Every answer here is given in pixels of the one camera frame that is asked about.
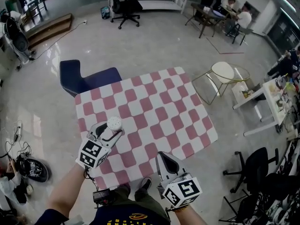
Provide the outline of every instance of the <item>black and white marker cube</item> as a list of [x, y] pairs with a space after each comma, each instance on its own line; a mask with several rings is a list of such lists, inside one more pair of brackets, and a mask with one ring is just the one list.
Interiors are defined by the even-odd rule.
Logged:
[[99, 141], [95, 142], [89, 138], [84, 138], [76, 162], [81, 166], [96, 168], [106, 160], [110, 152], [111, 149], [103, 147]]
[[202, 190], [197, 178], [192, 178], [168, 184], [163, 196], [174, 208], [179, 208], [192, 203], [201, 193]]

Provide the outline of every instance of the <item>white desk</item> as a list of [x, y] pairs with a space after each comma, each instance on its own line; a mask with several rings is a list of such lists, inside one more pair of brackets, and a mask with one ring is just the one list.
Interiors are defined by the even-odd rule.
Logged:
[[271, 81], [268, 81], [268, 82], [264, 83], [258, 91], [256, 91], [251, 96], [244, 99], [242, 102], [240, 102], [237, 105], [233, 106], [233, 109], [235, 110], [235, 109], [239, 108], [240, 106], [242, 106], [243, 104], [245, 104], [246, 102], [252, 100], [253, 98], [258, 97], [261, 94], [264, 94], [266, 99], [267, 99], [268, 105], [271, 109], [272, 114], [268, 117], [265, 117], [265, 118], [261, 119], [261, 122], [269, 120], [271, 118], [274, 118], [274, 121], [272, 121], [271, 123], [269, 123], [267, 125], [264, 125], [262, 127], [256, 128], [256, 129], [248, 131], [248, 132], [245, 132], [244, 136], [255, 134], [257, 132], [260, 132], [260, 131], [263, 131], [265, 129], [271, 128], [275, 125], [280, 125], [283, 122], [283, 120], [284, 120], [284, 118], [287, 114], [287, 111], [285, 111], [285, 109], [280, 111], [280, 109], [279, 109], [278, 105], [276, 104], [276, 101], [274, 100], [274, 97], [271, 94], [271, 91], [269, 89], [270, 85], [273, 85], [273, 86], [276, 87], [275, 81], [276, 81], [276, 79], [273, 79]]

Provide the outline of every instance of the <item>navy blue chair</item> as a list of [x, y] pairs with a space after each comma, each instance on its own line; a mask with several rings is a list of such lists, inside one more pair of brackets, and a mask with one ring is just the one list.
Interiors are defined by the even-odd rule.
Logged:
[[119, 81], [122, 81], [122, 79], [115, 67], [111, 67], [87, 77], [82, 77], [80, 74], [79, 60], [60, 62], [60, 84], [63, 89], [73, 97], [79, 93]]

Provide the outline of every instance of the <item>white shelf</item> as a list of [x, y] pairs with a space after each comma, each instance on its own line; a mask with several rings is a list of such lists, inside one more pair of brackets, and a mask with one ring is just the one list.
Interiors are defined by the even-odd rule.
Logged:
[[175, 2], [172, 1], [161, 1], [161, 0], [139, 0], [143, 10], [181, 10]]

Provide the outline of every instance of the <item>white cloth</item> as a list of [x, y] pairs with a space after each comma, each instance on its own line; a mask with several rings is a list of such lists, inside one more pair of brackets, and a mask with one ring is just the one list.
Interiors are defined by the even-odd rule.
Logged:
[[238, 14], [238, 18], [238, 24], [243, 28], [247, 28], [252, 21], [252, 16], [249, 12], [241, 12]]
[[14, 189], [21, 184], [21, 179], [19, 172], [17, 172], [11, 180], [8, 180], [8, 177], [0, 178], [0, 191], [17, 204], [19, 204], [19, 202], [15, 196]]
[[223, 8], [227, 8], [227, 6], [230, 6], [231, 8], [233, 8], [233, 6], [234, 6], [234, 3], [233, 4], [231, 4], [231, 5], [229, 5], [229, 0], [224, 0], [223, 2], [222, 2], [222, 5], [221, 5]]

